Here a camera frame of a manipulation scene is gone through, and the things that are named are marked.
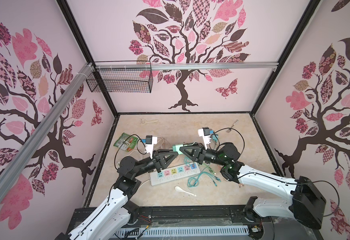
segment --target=pink butterfly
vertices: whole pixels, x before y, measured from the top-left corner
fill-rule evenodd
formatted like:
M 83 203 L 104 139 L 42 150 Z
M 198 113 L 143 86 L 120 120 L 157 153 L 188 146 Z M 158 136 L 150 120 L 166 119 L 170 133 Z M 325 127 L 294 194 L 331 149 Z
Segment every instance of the pink butterfly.
M 95 125 L 95 124 L 100 124 L 102 122 L 102 118 L 101 118 L 101 114 L 103 112 L 103 110 L 101 109 L 101 107 L 98 107 L 98 104 L 95 103 L 94 100 L 92 100 L 92 105 L 94 107 L 95 110 L 95 116 L 92 118 L 91 121 L 91 126 Z
M 223 97 L 225 97 L 227 99 L 227 96 L 230 93 L 236 93 L 237 94 L 237 87 L 235 87 L 237 85 L 237 79 L 233 80 L 228 88 L 217 88 L 215 89 L 218 93 L 221 93 Z

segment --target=wall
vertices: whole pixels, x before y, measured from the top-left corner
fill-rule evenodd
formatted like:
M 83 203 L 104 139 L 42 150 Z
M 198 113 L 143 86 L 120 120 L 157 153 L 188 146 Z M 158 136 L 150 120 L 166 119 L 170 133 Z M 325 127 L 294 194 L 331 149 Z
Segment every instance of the wall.
M 308 2 L 77 0 L 69 4 L 95 61 L 138 59 L 161 64 L 277 61 Z M 110 95 L 119 112 L 250 111 L 270 71 L 156 71 L 151 93 Z
M 320 231 L 350 239 L 350 1 L 323 1 L 256 117 L 288 176 L 336 186 Z
M 0 1 L 0 174 L 84 64 L 55 1 Z M 0 204 L 0 239 L 66 231 L 112 121 L 84 84 Z

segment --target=power strip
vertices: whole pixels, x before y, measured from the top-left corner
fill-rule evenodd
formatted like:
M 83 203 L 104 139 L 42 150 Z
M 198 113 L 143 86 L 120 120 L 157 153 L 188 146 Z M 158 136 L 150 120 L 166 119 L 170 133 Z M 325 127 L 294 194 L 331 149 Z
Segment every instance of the power strip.
M 200 173 L 199 165 L 196 162 L 179 165 L 165 169 L 161 172 L 150 173 L 151 185 L 158 185 L 165 182 L 170 182 L 184 177 L 191 177 Z

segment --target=wire basket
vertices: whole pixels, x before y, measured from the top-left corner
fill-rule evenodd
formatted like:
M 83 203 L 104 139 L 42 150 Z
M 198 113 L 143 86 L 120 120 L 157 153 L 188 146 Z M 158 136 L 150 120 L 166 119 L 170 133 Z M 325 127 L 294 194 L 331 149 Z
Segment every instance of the wire basket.
M 107 92 L 151 93 L 152 68 L 149 61 L 107 61 L 127 62 L 125 65 L 102 65 L 87 77 L 91 92 L 101 92 L 103 82 Z

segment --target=green plastic package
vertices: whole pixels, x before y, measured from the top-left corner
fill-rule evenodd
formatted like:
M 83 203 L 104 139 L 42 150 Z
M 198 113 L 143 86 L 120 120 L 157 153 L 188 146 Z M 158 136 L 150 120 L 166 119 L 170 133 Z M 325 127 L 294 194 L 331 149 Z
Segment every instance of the green plastic package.
M 114 143 L 114 146 L 119 147 L 124 142 L 124 140 L 126 140 L 128 136 L 129 134 L 123 132 L 123 134 L 119 137 L 119 139 Z M 123 143 L 120 149 L 126 152 L 129 152 L 135 148 L 137 142 L 138 142 L 138 138 L 135 136 L 131 136 L 127 141 Z

